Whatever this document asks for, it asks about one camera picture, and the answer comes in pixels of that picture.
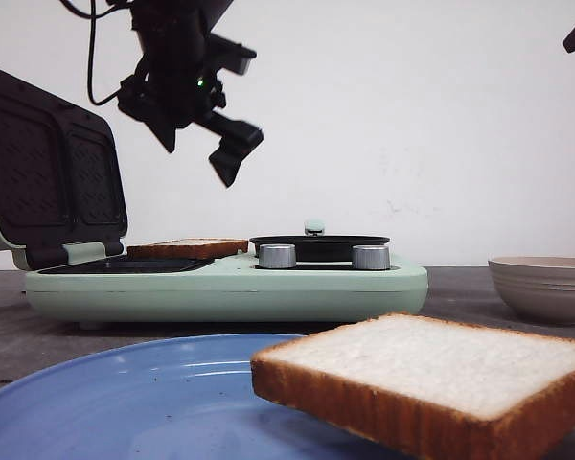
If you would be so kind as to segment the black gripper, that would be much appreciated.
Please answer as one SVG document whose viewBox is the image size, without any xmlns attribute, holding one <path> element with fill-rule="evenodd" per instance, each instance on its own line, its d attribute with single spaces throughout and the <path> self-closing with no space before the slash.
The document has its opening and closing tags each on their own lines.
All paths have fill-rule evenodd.
<svg viewBox="0 0 575 460">
<path fill-rule="evenodd" d="M 218 51 L 211 31 L 230 5 L 229 1 L 134 1 L 129 7 L 143 56 L 134 73 L 121 82 L 118 107 L 145 123 L 168 153 L 175 150 L 177 127 L 226 106 L 214 67 Z M 257 126 L 215 111 L 198 123 L 220 137 L 209 162 L 229 188 L 264 134 Z"/>
</svg>

